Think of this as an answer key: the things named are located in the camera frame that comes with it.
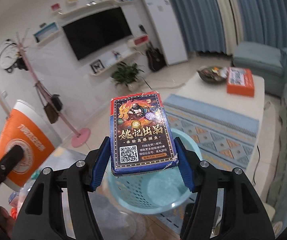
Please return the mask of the dark snack bowl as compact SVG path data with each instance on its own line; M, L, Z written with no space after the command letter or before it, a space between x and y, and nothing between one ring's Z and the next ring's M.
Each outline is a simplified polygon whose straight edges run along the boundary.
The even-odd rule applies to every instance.
M222 83L228 76L228 68L220 66L203 66L197 70L199 77L206 83Z

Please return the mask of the round wall clock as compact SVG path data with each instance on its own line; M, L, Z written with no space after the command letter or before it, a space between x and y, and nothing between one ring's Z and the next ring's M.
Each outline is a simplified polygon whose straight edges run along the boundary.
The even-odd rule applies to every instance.
M8 38L0 44L0 68L11 74L15 69L28 71L17 43Z

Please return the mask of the black wall television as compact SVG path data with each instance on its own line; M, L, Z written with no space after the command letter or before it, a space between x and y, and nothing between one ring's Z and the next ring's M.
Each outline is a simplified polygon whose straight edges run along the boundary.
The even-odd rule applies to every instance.
M132 35L120 7L101 11L63 26L78 60Z

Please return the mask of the green potted plant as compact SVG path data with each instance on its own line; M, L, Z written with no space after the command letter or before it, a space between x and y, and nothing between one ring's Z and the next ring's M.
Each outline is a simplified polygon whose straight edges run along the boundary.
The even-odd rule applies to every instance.
M117 69L111 74L115 87L124 87L133 92L139 87L140 74L144 73L141 65L136 62L127 64L124 61L117 64Z

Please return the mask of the pink coat rack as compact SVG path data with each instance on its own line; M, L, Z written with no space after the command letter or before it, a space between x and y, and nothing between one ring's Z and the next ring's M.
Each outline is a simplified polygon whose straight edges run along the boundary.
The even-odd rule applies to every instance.
M52 101L51 101L51 96L53 94L51 94L46 87L42 84L41 80L37 77L37 75L35 74L31 63L29 62L29 59L26 55L26 51L25 51L25 47L24 47L24 40L25 38L23 37L22 39L19 36L19 33L16 32L16 39L17 39L17 45L18 45L18 50L20 51L20 54L22 55L22 58L28 68L28 71L30 72L30 74L33 77L33 80L35 81L35 88L37 90L37 94L39 96L39 99L43 105L43 107L47 104L50 103L51 106L55 109ZM71 139L71 146L74 148L78 148L82 145L85 145L87 140L90 138L90 134L91 131L89 128L82 128L80 130L76 130L72 124L67 120L67 118L65 117L65 115L62 113L62 111L58 112L59 118L58 119L62 119L63 122L69 127L69 129L71 129L71 131L74 133L74 136Z

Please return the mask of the playing card box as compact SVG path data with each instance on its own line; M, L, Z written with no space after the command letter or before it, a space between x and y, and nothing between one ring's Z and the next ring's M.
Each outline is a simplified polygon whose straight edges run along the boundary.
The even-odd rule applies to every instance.
M157 91L110 102L111 171L116 177L173 168L179 158Z

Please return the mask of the red white wall box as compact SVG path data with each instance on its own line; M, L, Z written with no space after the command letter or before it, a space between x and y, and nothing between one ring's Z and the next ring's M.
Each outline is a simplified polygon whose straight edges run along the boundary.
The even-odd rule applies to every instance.
M149 36L147 34L133 37L132 39L129 39L127 42L127 45L129 48L138 48L142 45L145 45L149 42Z

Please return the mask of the light blue laundry basket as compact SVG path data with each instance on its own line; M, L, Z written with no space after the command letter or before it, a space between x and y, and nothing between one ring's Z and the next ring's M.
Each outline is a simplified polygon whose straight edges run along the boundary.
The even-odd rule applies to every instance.
M111 195L122 207L142 215L155 215L183 204L192 193L185 186L179 168L116 177L107 166Z

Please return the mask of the black acoustic guitar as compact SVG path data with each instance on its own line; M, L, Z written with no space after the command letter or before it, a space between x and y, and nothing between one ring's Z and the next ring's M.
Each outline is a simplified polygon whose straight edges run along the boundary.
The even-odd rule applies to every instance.
M148 42L146 56L148 59L148 67L152 72L157 72L166 66L164 55L158 48L153 46L151 41Z

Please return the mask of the white wall shelf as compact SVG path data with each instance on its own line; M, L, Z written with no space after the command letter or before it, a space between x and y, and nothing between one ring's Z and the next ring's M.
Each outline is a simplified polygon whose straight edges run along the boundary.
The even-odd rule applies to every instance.
M103 63L103 65L105 67L105 70L103 70L102 72L100 72L97 75L94 75L93 72L92 72L92 69L90 67L90 71L88 72L88 74L92 75L92 76L99 76L102 73L104 73L107 70L109 70L110 68L116 66L120 62L125 62L126 60L128 60L128 59L130 59L132 57L135 57L137 54L140 54L140 53L141 52L136 50L136 49L127 49L125 51L116 51L116 50L110 51L110 52L104 54L103 56L101 56L100 58L98 58Z

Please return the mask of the blue patterned rug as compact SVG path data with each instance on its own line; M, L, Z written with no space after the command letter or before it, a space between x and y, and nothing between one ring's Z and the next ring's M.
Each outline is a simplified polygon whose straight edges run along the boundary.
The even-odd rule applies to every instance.
M221 170L247 169L257 141L259 120L175 94L163 106L170 127L191 137L203 160Z

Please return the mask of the orange box on table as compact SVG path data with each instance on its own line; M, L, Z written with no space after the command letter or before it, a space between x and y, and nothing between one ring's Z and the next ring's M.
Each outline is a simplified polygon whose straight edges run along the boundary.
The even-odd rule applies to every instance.
M229 67L226 84L226 91L228 94L252 98L255 96L255 84L250 69Z

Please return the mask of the black hanging bag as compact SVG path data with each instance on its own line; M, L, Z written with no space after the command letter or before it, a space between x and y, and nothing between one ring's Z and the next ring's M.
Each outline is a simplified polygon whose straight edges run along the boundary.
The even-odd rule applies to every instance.
M60 100L60 95L59 94L53 94L51 96L51 101L55 107L55 109L60 112L62 110L63 104Z

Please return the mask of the orange white paper cup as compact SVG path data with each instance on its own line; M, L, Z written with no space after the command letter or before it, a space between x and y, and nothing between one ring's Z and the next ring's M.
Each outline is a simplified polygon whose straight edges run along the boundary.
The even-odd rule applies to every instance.
M4 183L12 190L20 191L61 143L56 131L29 103L17 100L0 135L0 160L15 145L24 150L24 157Z

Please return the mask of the white standing air conditioner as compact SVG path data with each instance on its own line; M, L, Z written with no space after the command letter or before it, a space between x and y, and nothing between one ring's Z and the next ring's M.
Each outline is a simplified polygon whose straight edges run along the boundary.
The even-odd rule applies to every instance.
M188 61L187 50L170 0L143 0L166 63L171 66Z

